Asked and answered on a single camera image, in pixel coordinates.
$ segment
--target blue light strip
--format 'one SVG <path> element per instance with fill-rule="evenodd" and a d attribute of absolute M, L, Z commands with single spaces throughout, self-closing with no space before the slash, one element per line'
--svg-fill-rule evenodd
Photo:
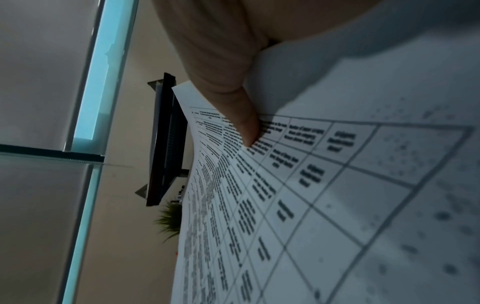
<path fill-rule="evenodd" d="M 74 138 L 93 140 L 99 113 L 110 114 L 137 0 L 105 0 Z"/>
<path fill-rule="evenodd" d="M 75 291 L 79 280 L 80 267 L 82 265 L 82 257 L 85 251 L 90 221 L 92 220 L 95 198 L 97 197 L 101 171 L 102 167 L 96 166 L 91 173 L 90 184 L 88 185 L 85 205 L 83 207 L 83 213 L 81 214 L 80 227 L 75 242 L 75 249 L 73 250 L 73 257 L 71 259 L 70 271 L 66 281 L 62 304 L 73 304 L 75 299 Z"/>

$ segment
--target wall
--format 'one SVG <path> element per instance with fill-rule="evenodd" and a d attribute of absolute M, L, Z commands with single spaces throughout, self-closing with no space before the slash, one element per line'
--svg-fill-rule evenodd
<path fill-rule="evenodd" d="M 140 0 L 125 64 L 95 210 L 76 295 L 76 304 L 170 302 L 178 239 L 153 224 L 158 207 L 135 195 L 149 177 L 155 92 L 148 81 L 168 72 L 187 80 L 168 45 L 150 0 Z M 187 133 L 183 167 L 193 160 Z M 173 198 L 186 179 L 166 195 Z"/>

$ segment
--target black monitor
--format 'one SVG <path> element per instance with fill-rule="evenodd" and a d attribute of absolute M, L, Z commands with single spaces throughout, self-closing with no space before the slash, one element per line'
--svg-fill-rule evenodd
<path fill-rule="evenodd" d="M 182 169 L 187 119 L 172 88 L 175 77 L 164 73 L 163 79 L 148 83 L 155 89 L 155 111 L 150 150 L 150 181 L 147 206 L 159 205 L 177 177 L 187 177 Z"/>

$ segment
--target green plant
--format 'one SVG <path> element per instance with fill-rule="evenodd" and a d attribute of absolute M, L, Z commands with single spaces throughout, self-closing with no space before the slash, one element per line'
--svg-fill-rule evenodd
<path fill-rule="evenodd" d="M 160 211 L 160 218 L 155 221 L 163 229 L 160 232 L 170 233 L 170 236 L 166 238 L 164 243 L 180 234 L 180 226 L 182 224 L 182 205 L 169 201 L 165 208 Z"/>

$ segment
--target paper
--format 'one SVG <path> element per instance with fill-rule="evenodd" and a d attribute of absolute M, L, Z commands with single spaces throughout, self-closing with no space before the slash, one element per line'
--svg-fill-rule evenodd
<path fill-rule="evenodd" d="M 264 135 L 248 149 L 177 86 L 195 151 L 172 304 L 479 303 L 480 87 L 448 73 L 479 33 L 434 41 L 449 63 L 412 42 L 275 111 L 254 98 Z"/>

